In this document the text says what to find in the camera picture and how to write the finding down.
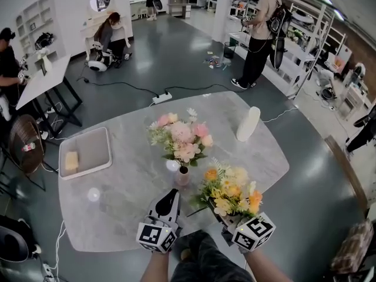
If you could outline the white rectangular tray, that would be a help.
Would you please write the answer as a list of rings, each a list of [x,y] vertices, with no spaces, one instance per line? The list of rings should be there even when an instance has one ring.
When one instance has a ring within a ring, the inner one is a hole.
[[[77,170],[65,170],[65,155],[76,151],[79,156]],[[97,172],[112,165],[109,132],[99,127],[64,140],[59,147],[59,177],[70,180]]]

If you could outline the pink flower bouquet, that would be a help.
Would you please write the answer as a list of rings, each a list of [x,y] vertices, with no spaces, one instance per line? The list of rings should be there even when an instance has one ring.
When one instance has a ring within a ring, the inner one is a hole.
[[[182,167],[197,166],[200,159],[206,158],[205,149],[214,144],[206,123],[198,122],[198,114],[193,108],[187,109],[186,120],[177,113],[167,113],[158,118],[148,128],[150,144],[162,145],[163,158],[177,162]]]

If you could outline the black white backpack rig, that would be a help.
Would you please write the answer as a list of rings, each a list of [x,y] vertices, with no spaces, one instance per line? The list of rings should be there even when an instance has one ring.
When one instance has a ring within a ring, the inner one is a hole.
[[[88,61],[88,67],[97,72],[105,72],[115,60],[112,50],[103,50],[103,46],[99,42],[94,42],[92,45],[93,50],[96,52],[96,58]]]

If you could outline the white ribbed vase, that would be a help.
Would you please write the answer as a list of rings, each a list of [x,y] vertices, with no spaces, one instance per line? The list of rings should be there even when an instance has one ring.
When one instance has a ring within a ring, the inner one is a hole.
[[[261,111],[258,107],[252,106],[246,116],[242,119],[236,132],[236,139],[240,142],[247,141],[255,131],[260,120]]]

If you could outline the white table with black legs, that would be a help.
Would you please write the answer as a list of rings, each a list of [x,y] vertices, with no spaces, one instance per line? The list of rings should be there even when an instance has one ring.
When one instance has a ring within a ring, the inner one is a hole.
[[[71,123],[78,127],[82,126],[81,121],[76,117],[75,111],[79,108],[79,106],[83,103],[82,99],[79,95],[75,92],[72,85],[66,78],[66,71],[70,62],[71,56],[66,55],[57,61],[52,63],[52,69],[48,72],[44,72],[43,70],[37,71],[33,77],[28,81],[24,91],[21,94],[21,97],[18,100],[18,104],[16,105],[15,109],[19,110],[20,108],[24,107],[29,102],[34,104],[34,107],[38,111],[38,113],[42,116],[42,120],[47,125],[51,136],[54,139],[57,139],[62,129],[68,124]],[[76,99],[76,104],[72,107],[66,103],[63,96],[58,91],[58,85],[64,84],[70,94]],[[49,96],[49,91],[53,91],[57,98],[59,99],[61,105],[66,109],[66,113],[62,113],[57,110],[55,107],[54,102],[52,101],[51,97]],[[62,117],[62,123],[59,125],[57,129],[54,129],[52,125],[49,123],[49,120],[45,117],[45,112],[42,110],[41,105],[38,102],[38,97],[40,95],[45,95],[47,100],[52,105],[55,113]]]

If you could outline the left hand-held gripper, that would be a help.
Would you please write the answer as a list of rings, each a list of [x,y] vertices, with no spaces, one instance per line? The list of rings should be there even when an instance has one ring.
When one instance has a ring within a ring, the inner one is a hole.
[[[136,242],[144,249],[168,253],[180,236],[182,228],[176,222],[180,215],[180,192],[171,189],[154,199],[147,211],[144,221],[139,223]]]

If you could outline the white wall shelf unit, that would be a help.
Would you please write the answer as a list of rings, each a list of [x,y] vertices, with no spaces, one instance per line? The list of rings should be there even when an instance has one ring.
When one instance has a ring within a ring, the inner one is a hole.
[[[16,34],[22,52],[28,55],[28,63],[38,67],[36,42],[43,34],[53,36],[49,49],[48,59],[55,61],[66,55],[61,29],[56,16],[55,0],[37,0],[23,9],[15,20]]]

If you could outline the yellow orange flower bouquet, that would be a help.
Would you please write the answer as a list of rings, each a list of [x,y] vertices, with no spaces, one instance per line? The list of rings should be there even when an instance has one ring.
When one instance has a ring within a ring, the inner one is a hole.
[[[190,199],[190,205],[199,209],[208,207],[208,199],[215,202],[215,211],[222,216],[257,216],[262,205],[263,195],[256,189],[248,171],[241,166],[233,166],[211,159],[199,184],[199,192]]]

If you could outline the white shelving rack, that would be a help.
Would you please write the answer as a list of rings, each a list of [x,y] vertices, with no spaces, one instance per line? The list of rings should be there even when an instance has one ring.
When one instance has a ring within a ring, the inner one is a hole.
[[[297,96],[309,74],[313,71],[320,54],[325,51],[330,32],[334,30],[333,22],[337,18],[330,6],[322,4],[319,8],[303,0],[283,0],[290,4],[291,13],[300,11],[312,17],[313,29],[303,26],[301,19],[293,19],[288,28],[288,35],[284,42],[284,55],[278,69],[274,68],[271,59],[268,59],[262,74],[271,81],[283,94],[292,99]],[[341,48],[345,35],[338,40],[331,37],[338,48]]]

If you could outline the yellow sponge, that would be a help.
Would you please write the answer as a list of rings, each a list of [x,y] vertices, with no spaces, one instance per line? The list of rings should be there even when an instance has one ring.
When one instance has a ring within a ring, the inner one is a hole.
[[[67,152],[65,155],[65,170],[73,171],[73,170],[77,170],[78,167],[79,167],[78,152],[76,151]]]

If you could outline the white vanity table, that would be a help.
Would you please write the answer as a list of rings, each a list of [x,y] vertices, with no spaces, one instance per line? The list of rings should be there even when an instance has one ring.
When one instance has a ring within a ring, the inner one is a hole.
[[[94,43],[93,37],[96,31],[99,29],[101,24],[109,17],[109,14],[105,14],[102,16],[98,16],[96,18],[88,19],[86,21],[86,25],[80,30],[80,35],[83,38],[85,44],[85,52],[86,52],[86,61],[89,61],[90,58],[90,51],[92,49],[92,45]],[[113,39],[112,41],[117,41],[118,39],[124,39],[126,42],[126,46],[128,48],[131,47],[129,42],[129,27],[127,26],[127,17],[121,16],[120,21],[113,27],[115,30],[113,32]]]

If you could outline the black waste bin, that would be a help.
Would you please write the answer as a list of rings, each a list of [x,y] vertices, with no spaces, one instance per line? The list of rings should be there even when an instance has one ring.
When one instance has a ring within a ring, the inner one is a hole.
[[[224,51],[223,51],[223,57],[227,59],[233,59],[235,50],[237,47],[237,42],[225,42],[224,43]]]

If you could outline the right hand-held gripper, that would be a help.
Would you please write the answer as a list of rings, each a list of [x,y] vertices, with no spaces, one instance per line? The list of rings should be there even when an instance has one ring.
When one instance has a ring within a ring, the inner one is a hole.
[[[212,198],[208,199],[208,207],[219,223],[223,225],[221,235],[229,246],[236,244],[244,250],[255,250],[262,246],[276,230],[275,224],[264,213],[256,217],[242,215],[222,216],[215,211]]]

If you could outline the person's grey trousers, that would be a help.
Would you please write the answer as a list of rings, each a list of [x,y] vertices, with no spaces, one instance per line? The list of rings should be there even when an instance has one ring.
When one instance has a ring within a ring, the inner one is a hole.
[[[251,274],[220,252],[203,230],[179,238],[173,253],[180,257],[183,249],[190,249],[192,257],[179,261],[170,282],[254,282]]]

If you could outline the pink vase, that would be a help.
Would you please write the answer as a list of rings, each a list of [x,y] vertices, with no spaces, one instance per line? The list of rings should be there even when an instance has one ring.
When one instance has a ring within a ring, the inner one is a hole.
[[[175,174],[174,182],[179,186],[187,186],[190,180],[189,169],[186,166],[180,166]]]

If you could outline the person's right forearm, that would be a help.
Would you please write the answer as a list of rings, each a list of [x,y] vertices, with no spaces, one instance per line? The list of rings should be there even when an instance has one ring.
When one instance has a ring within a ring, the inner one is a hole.
[[[256,282],[291,282],[260,249],[244,253],[247,264],[254,274]]]

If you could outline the person's left forearm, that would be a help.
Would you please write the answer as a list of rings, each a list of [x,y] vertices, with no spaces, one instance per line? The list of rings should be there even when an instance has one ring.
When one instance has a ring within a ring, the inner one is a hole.
[[[168,282],[169,255],[153,252],[140,282]]]

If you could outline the wooden cabinet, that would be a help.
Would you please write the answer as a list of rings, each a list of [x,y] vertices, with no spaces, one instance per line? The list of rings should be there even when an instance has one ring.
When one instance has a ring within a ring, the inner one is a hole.
[[[189,0],[168,0],[168,14],[173,17],[187,19],[191,16]]]

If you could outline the brown wicker chair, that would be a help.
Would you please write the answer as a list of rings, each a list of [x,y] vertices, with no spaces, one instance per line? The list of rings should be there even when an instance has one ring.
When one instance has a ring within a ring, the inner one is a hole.
[[[22,147],[31,142],[36,144],[36,148],[29,152],[23,152]],[[46,191],[44,182],[37,184],[30,176],[43,166],[58,173],[45,162],[45,148],[45,141],[42,139],[36,120],[31,115],[18,116],[13,121],[9,132],[8,152],[14,165],[32,184],[43,191]]]

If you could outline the pile of small coloured items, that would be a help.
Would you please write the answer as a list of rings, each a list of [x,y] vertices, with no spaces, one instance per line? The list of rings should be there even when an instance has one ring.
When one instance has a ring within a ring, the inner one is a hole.
[[[223,55],[215,55],[212,51],[207,51],[207,57],[203,63],[205,63],[211,69],[220,68],[225,70],[229,66],[228,61],[225,60]]]

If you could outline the floral patterned stool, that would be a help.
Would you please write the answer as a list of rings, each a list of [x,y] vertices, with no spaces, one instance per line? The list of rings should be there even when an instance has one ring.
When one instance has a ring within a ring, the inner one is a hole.
[[[374,228],[369,219],[352,226],[332,259],[330,270],[337,274],[352,274],[358,271],[373,237]]]

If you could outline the black bag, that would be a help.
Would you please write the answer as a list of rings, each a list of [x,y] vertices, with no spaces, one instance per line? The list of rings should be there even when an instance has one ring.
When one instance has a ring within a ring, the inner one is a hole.
[[[42,48],[48,47],[53,44],[55,40],[54,34],[49,32],[43,32],[41,36],[35,42],[35,49],[41,50]]]

